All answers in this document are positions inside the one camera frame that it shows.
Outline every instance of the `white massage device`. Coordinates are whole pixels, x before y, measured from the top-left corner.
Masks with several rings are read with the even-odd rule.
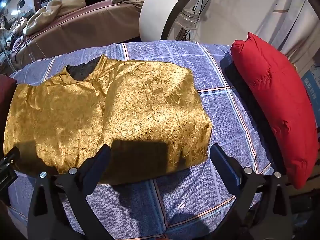
[[[167,40],[173,23],[190,1],[145,0],[139,18],[141,40]]]

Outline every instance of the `bolt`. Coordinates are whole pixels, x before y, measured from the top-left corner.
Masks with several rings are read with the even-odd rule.
[[[77,168],[71,168],[71,169],[69,170],[69,173],[73,175],[73,174],[76,174],[77,171],[78,171]]]
[[[40,178],[45,178],[45,176],[47,176],[47,173],[45,171],[41,172],[40,173]]]
[[[278,179],[281,177],[281,173],[280,173],[279,171],[276,171],[276,172],[274,173],[274,175],[275,175]]]
[[[252,173],[252,169],[249,168],[249,167],[245,167],[245,168],[244,168],[244,172],[245,172],[246,174],[251,174],[251,173]]]

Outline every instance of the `white curtain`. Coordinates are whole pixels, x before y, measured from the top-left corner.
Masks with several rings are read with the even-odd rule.
[[[320,48],[320,20],[308,0],[277,0],[256,34],[286,55],[300,76]]]

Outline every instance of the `metallic gold fabric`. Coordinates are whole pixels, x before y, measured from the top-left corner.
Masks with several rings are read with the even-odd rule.
[[[19,148],[24,173],[63,173],[108,144],[112,157],[102,182],[122,184],[203,162],[211,128],[190,70],[102,55],[84,81],[64,68],[39,86],[19,84],[4,152]]]

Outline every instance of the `mattress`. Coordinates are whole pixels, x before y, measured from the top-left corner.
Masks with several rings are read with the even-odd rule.
[[[136,38],[139,16],[140,9],[132,4],[106,0],[64,15],[26,40],[35,59],[50,58]],[[22,36],[13,45],[11,59],[17,70],[32,62]]]
[[[113,44],[38,60],[11,75],[18,83],[39,85],[66,65],[77,66],[101,54],[118,60],[151,60],[191,69],[213,128],[210,144],[255,172],[272,174],[269,152],[237,90],[222,73],[232,63],[230,47],[183,41]],[[17,173],[9,187],[10,214],[27,226],[35,179]],[[65,196],[63,206],[74,230],[82,230]],[[97,185],[87,201],[115,239],[189,240],[213,231],[234,202],[210,158],[167,176],[127,185]]]

